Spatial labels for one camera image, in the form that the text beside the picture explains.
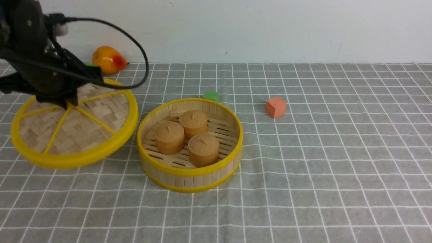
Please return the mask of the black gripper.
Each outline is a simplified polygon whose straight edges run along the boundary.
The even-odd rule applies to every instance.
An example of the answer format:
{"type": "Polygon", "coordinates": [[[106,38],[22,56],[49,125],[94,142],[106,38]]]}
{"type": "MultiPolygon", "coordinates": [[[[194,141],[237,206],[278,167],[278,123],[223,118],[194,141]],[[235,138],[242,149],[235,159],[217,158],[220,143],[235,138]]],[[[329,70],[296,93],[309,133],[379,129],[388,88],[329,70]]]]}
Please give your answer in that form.
{"type": "Polygon", "coordinates": [[[62,48],[68,32],[63,13],[44,13],[37,0],[1,1],[1,59],[15,73],[1,78],[1,92],[34,95],[39,103],[66,109],[78,104],[78,89],[103,84],[102,71],[62,48]]]}

